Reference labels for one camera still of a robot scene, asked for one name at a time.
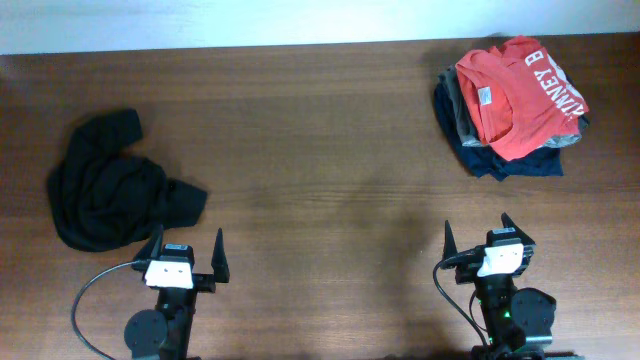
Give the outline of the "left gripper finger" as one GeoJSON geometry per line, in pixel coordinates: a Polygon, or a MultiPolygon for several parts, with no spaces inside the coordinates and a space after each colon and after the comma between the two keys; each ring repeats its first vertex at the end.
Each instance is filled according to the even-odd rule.
{"type": "Polygon", "coordinates": [[[156,259],[161,251],[164,227],[158,224],[151,232],[147,243],[138,251],[134,261],[150,261],[156,259]]]}
{"type": "Polygon", "coordinates": [[[230,281],[230,268],[226,258],[223,230],[221,228],[218,229],[216,234],[211,267],[216,283],[228,283],[230,281]]]}

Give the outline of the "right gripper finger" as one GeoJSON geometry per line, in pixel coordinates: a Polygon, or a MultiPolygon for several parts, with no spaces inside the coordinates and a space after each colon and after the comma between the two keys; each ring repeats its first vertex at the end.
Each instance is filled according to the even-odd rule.
{"type": "Polygon", "coordinates": [[[453,235],[453,231],[448,220],[445,221],[445,231],[444,231],[444,246],[443,246],[443,254],[442,259],[448,260],[452,257],[455,257],[458,254],[457,246],[455,243],[455,238],[453,235]]]}
{"type": "Polygon", "coordinates": [[[501,222],[504,228],[513,229],[515,236],[521,240],[524,246],[536,245],[535,241],[529,235],[527,235],[522,229],[520,229],[506,212],[503,212],[501,214],[501,222]]]}

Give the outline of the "black polo shirt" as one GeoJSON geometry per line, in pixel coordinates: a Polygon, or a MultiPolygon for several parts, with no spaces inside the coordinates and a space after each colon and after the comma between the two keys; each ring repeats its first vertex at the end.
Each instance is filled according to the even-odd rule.
{"type": "Polygon", "coordinates": [[[63,160],[47,178],[52,218],[65,245],[106,252],[148,238],[157,226],[196,225],[207,192],[124,152],[142,138],[131,108],[94,116],[71,133],[63,160]]]}

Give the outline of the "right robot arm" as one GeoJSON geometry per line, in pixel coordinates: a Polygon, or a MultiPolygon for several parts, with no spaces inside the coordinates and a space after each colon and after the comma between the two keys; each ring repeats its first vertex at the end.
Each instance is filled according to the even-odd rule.
{"type": "Polygon", "coordinates": [[[536,288],[517,288],[514,279],[531,263],[535,241],[503,213],[502,226],[487,232],[482,245],[457,249],[449,222],[444,223],[441,260],[432,270],[441,296],[471,325],[481,344],[472,348],[477,360],[577,359],[571,352],[549,353],[556,299],[536,288]],[[472,284],[469,307],[478,304],[484,324],[480,326],[470,309],[463,310],[440,285],[438,272],[453,269],[458,285],[472,284]]]}

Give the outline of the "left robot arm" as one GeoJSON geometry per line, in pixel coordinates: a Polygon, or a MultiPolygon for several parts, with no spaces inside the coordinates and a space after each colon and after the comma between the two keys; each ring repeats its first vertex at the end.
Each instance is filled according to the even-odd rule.
{"type": "Polygon", "coordinates": [[[196,313],[197,297],[213,294],[230,280],[223,231],[218,230],[209,273],[196,273],[194,249],[163,242],[164,228],[156,227],[134,257],[132,269],[144,284],[158,292],[155,307],[134,314],[124,329],[124,341],[134,359],[185,360],[196,313]]]}

